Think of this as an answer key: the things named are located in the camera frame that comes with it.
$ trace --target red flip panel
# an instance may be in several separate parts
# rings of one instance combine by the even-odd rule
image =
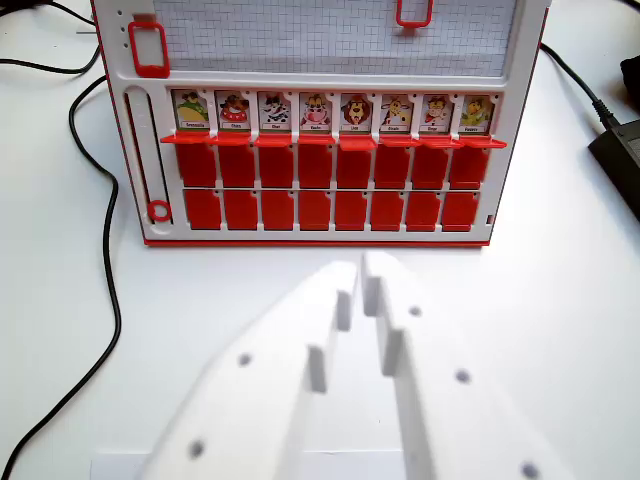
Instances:
[[[448,193],[442,210],[442,230],[468,232],[476,218],[478,199],[473,193]]]
[[[433,232],[436,229],[440,199],[435,193],[413,192],[409,195],[405,224],[408,232]]]
[[[404,188],[408,170],[408,148],[378,146],[373,172],[376,188]]]
[[[338,188],[367,188],[371,152],[338,150]]]
[[[229,230],[255,230],[258,227],[258,200],[247,190],[226,190],[224,211]]]
[[[293,151],[289,146],[259,148],[258,156],[263,187],[291,188]]]
[[[336,192],[336,230],[364,230],[367,197],[362,192]]]
[[[192,230],[220,230],[220,199],[213,190],[185,190],[184,203]]]
[[[220,174],[225,187],[253,187],[255,168],[253,152],[246,145],[219,146]]]
[[[374,192],[371,200],[371,230],[397,232],[402,222],[404,199],[399,192]]]
[[[210,146],[176,144],[178,169],[185,187],[215,187],[216,162]]]
[[[300,191],[298,216],[300,230],[329,230],[331,199],[322,191]]]
[[[293,198],[289,192],[263,190],[261,198],[264,229],[293,230]]]
[[[446,150],[417,147],[413,159],[413,188],[439,190],[447,173],[449,154]]]
[[[335,146],[298,144],[300,188],[329,188],[331,150]]]
[[[464,147],[453,152],[449,181],[451,188],[478,189],[487,171],[489,155],[479,148]]]

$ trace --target character card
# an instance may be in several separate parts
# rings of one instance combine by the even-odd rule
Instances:
[[[216,92],[218,126],[220,130],[250,130],[249,100],[240,92],[221,90]]]
[[[383,95],[380,133],[408,133],[411,131],[413,103],[407,95]]]
[[[197,90],[172,90],[171,96],[178,130],[209,130],[207,100]]]
[[[421,133],[449,133],[453,103],[446,93],[425,95],[422,101]]]
[[[343,93],[340,130],[352,133],[371,132],[371,108],[364,93]]]
[[[301,93],[300,131],[330,133],[331,105],[323,93]]]
[[[291,103],[279,92],[259,92],[260,130],[291,131]]]
[[[487,133],[493,115],[488,95],[467,95],[462,106],[459,133]]]

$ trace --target table surface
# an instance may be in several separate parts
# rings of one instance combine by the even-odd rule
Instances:
[[[81,0],[70,7],[86,11]],[[84,64],[92,35],[51,8],[0,20],[0,57]],[[620,122],[638,117],[619,62],[640,54],[640,15],[615,0],[557,0],[544,40]],[[102,73],[2,66],[0,463],[107,345],[113,318],[100,237],[109,184],[73,144],[67,111]],[[203,363],[337,248],[149,249],[141,240],[105,89],[78,112],[121,195],[111,251],[124,329],[112,358],[24,451],[14,480],[85,480],[96,451],[148,451]],[[394,249],[425,296],[580,479],[640,471],[640,225],[587,150],[588,99],[540,54],[490,247]],[[372,321],[340,338],[307,450],[400,447]]]

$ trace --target power adapter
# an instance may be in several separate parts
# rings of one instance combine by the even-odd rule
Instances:
[[[612,125],[589,150],[640,221],[640,120]]]

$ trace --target red ring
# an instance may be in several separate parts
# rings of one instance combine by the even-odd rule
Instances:
[[[157,215],[156,207],[164,207],[167,213],[162,217]],[[147,213],[154,222],[166,222],[171,219],[171,207],[164,200],[154,200],[153,202],[149,202],[149,205],[147,205]]]

